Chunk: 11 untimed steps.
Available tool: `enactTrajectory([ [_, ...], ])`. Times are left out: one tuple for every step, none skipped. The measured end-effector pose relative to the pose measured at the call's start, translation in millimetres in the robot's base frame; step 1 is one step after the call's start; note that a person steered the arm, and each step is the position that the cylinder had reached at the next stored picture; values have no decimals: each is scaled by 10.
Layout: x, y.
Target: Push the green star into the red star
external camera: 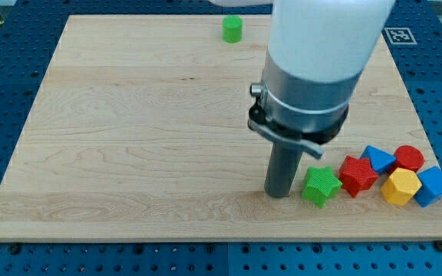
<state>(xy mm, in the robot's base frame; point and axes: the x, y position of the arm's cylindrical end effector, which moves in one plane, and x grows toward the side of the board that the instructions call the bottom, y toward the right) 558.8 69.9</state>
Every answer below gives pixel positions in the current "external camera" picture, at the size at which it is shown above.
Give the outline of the silver clamp flange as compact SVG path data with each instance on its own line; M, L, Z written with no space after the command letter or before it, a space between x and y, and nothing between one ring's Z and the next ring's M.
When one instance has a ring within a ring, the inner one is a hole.
M339 133L361 74L330 82L298 77L266 55L261 81L250 87L255 103L248 126L272 142L271 157L307 153L320 159L322 145Z

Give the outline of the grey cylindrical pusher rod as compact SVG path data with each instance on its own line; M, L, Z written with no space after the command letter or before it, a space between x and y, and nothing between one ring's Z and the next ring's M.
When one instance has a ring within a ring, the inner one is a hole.
M273 198L289 195L302 152L273 143L264 189Z

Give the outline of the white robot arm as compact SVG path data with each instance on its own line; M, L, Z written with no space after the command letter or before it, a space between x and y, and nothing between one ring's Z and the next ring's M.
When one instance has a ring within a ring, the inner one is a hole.
M289 194L303 153L322 157L387 21L394 0L271 0L272 17L248 127L272 142L264 189Z

